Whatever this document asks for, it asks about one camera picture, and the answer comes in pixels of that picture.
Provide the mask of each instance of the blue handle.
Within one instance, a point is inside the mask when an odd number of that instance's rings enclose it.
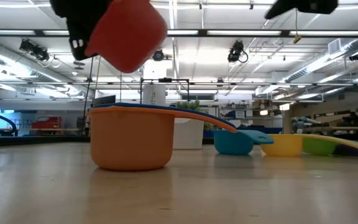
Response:
[[[273,144],[273,139],[265,133],[253,130],[238,130],[239,133],[251,138],[258,144]]]

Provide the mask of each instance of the potted plant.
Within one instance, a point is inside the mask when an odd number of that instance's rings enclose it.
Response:
[[[178,102],[177,108],[183,108],[194,111],[202,111],[200,101]],[[203,147],[204,129],[212,129],[212,124],[193,119],[176,118],[175,132],[173,137],[174,149],[201,149]]]

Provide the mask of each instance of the red vehicle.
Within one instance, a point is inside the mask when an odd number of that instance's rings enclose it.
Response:
[[[36,122],[31,124],[31,129],[37,130],[37,134],[61,134],[62,133],[62,117],[59,116],[42,116]]]

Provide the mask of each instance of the white cylinder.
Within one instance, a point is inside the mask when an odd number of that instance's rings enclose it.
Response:
[[[165,85],[147,85],[143,91],[143,104],[166,106]]]

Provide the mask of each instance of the red object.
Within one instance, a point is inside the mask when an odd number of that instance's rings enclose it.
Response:
[[[59,116],[43,116],[31,124],[33,129],[61,129],[62,118]]]
[[[116,69],[137,70],[167,37],[167,25],[149,0],[114,0],[99,20],[86,55],[102,55]]]

